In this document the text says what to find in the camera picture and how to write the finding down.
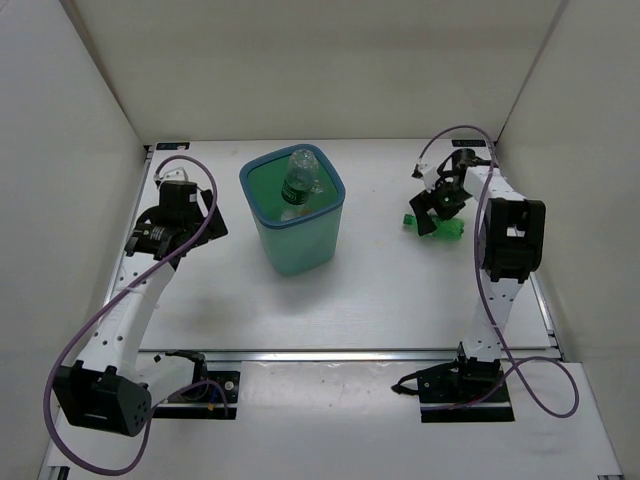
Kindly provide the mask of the green plastic bottle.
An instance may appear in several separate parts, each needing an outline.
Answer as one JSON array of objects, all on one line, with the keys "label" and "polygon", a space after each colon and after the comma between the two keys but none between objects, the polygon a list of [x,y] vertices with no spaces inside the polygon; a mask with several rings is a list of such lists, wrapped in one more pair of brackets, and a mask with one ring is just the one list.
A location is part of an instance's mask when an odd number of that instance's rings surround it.
[{"label": "green plastic bottle", "polygon": [[[452,218],[450,220],[441,220],[435,214],[430,214],[429,218],[433,221],[436,229],[425,234],[426,238],[438,238],[451,241],[457,241],[462,238],[465,229],[465,222],[462,219]],[[411,214],[405,214],[403,217],[403,228],[417,232],[418,224],[416,217]]]}]

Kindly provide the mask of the clear bottle green label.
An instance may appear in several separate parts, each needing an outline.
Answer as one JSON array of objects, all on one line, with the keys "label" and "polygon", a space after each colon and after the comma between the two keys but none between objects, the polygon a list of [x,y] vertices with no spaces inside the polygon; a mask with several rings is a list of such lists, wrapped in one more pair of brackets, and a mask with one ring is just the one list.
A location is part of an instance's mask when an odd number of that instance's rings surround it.
[{"label": "clear bottle green label", "polygon": [[283,200],[293,206],[302,206],[312,195],[323,193],[324,186],[320,173],[321,163],[313,151],[309,149],[294,151],[289,157],[282,184]]}]

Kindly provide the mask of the orange plastic bottle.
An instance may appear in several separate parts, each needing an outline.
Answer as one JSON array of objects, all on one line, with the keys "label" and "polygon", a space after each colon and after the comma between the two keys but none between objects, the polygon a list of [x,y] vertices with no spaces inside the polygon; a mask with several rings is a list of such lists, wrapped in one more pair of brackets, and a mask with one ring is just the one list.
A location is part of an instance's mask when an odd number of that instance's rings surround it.
[{"label": "orange plastic bottle", "polygon": [[280,221],[292,221],[309,215],[313,215],[317,212],[317,209],[312,209],[305,205],[289,205],[288,207],[283,209],[280,215]]}]

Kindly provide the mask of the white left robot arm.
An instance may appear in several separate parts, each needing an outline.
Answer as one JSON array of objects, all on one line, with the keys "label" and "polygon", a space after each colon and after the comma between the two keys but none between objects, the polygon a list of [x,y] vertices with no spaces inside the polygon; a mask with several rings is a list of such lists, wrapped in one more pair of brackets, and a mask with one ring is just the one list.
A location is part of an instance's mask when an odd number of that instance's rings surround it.
[{"label": "white left robot arm", "polygon": [[135,437],[152,408],[176,391],[188,400],[206,395],[210,377],[201,353],[169,350],[143,369],[136,361],[180,260],[227,233],[211,190],[184,180],[160,184],[158,204],[138,217],[125,244],[115,305],[73,364],[55,373],[53,390],[71,425]]}]

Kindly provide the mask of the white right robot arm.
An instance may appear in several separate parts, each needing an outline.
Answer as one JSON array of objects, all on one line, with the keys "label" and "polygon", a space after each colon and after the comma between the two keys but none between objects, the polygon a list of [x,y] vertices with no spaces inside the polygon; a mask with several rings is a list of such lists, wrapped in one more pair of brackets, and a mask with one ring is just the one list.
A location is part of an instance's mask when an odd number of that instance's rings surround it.
[{"label": "white right robot arm", "polygon": [[435,404],[461,404],[486,395],[502,379],[503,338],[513,303],[542,258],[546,207],[518,193],[492,161],[470,148],[437,166],[417,164],[424,189],[410,201],[419,235],[438,231],[465,206],[478,203],[473,259],[479,300],[456,358],[431,367],[422,380]]}]

